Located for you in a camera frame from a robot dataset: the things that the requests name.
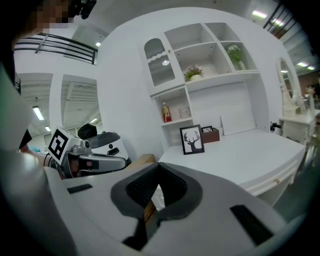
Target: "railing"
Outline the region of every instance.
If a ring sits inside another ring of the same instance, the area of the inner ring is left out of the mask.
[[[21,45],[36,45],[37,47],[20,47]],[[19,40],[16,44],[15,51],[21,50],[34,50],[35,54],[39,52],[50,52],[55,54],[62,54],[65,57],[72,57],[74,59],[84,60],[95,64],[95,57],[97,56],[98,50],[86,45],[84,43],[59,36],[54,34],[40,33],[33,37],[27,37]]]
[[[263,28],[280,39],[296,23],[293,14],[279,2]]]

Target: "cabinet door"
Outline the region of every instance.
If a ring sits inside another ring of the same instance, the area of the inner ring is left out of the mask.
[[[164,33],[143,42],[139,53],[150,96],[185,84],[175,53]]]

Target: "potted plant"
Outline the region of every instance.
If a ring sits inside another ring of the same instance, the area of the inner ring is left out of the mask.
[[[185,71],[185,81],[198,81],[203,78],[203,72],[199,65],[191,65],[186,68]]]
[[[227,48],[226,53],[229,55],[230,59],[238,64],[240,70],[246,70],[245,64],[241,61],[241,50],[236,44],[230,45]]]

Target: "mirror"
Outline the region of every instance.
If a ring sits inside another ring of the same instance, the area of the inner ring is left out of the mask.
[[[283,95],[283,106],[289,107],[290,109],[294,106],[299,106],[301,112],[305,112],[306,106],[301,95],[299,81],[294,78],[294,74],[286,60],[280,57],[277,60],[276,67]]]
[[[279,58],[278,61],[278,76],[280,80],[280,86],[285,86],[285,89],[291,99],[291,102],[295,104],[297,102],[298,92],[297,87],[292,79],[292,73],[284,58]]]

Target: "vanity table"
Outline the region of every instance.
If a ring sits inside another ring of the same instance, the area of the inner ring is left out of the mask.
[[[296,114],[292,117],[280,117],[282,136],[302,145],[307,145],[315,133],[316,119],[319,114],[319,109],[315,109],[314,111],[308,109],[303,114]]]

